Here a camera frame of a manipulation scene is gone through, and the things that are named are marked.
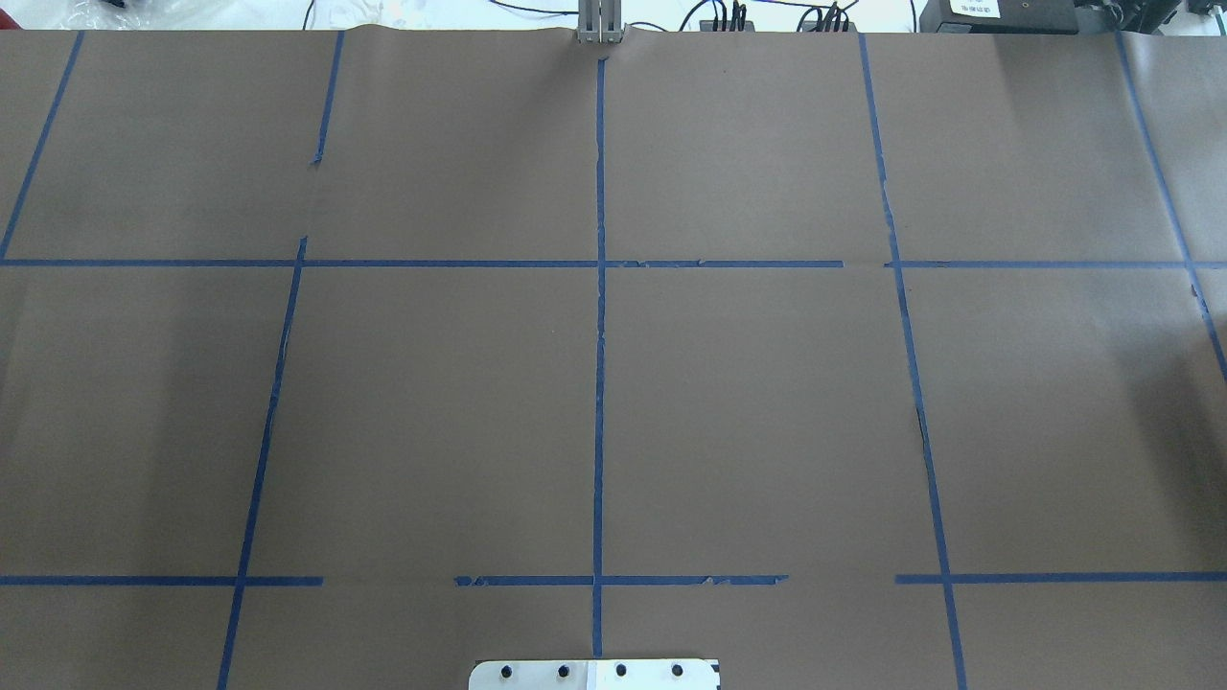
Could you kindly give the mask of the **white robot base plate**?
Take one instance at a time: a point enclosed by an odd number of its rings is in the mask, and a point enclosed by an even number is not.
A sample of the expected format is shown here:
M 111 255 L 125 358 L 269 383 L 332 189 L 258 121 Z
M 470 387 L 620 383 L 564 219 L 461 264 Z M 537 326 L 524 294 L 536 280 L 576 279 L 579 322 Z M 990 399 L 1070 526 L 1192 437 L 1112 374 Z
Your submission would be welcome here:
M 488 661 L 469 689 L 720 689 L 719 662 L 701 658 Z

